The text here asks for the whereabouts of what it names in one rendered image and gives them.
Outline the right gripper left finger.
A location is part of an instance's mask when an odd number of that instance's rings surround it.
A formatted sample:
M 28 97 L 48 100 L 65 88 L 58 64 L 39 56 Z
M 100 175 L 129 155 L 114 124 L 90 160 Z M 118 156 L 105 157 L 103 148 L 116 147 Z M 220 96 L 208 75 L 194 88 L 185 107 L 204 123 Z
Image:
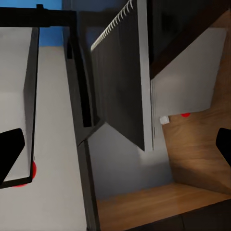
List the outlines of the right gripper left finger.
M 24 147 L 25 139 L 21 128 L 0 133 L 0 185 Z

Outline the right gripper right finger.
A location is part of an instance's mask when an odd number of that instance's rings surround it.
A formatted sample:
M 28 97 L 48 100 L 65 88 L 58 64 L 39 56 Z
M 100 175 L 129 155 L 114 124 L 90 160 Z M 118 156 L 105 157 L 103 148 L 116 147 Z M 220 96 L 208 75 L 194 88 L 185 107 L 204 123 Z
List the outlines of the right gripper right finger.
M 216 146 L 222 153 L 226 161 L 231 167 L 231 130 L 220 128 L 218 131 Z

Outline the notebook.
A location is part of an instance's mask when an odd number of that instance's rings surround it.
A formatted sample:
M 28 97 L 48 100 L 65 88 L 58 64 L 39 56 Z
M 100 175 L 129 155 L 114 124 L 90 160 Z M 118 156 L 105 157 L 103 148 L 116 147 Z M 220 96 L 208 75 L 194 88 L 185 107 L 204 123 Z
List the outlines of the notebook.
M 129 0 L 91 46 L 91 59 L 97 116 L 152 151 L 147 0 Z

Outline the monitor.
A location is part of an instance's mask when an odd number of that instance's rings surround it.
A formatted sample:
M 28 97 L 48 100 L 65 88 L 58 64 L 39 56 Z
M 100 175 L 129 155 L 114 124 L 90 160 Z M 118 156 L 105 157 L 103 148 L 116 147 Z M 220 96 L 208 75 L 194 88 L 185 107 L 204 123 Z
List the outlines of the monitor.
M 69 27 L 67 58 L 72 59 L 81 99 L 83 127 L 91 127 L 90 103 L 83 60 L 77 40 L 76 11 L 0 7 L 0 133 L 21 128 L 25 147 L 0 189 L 32 182 L 34 158 L 39 28 Z

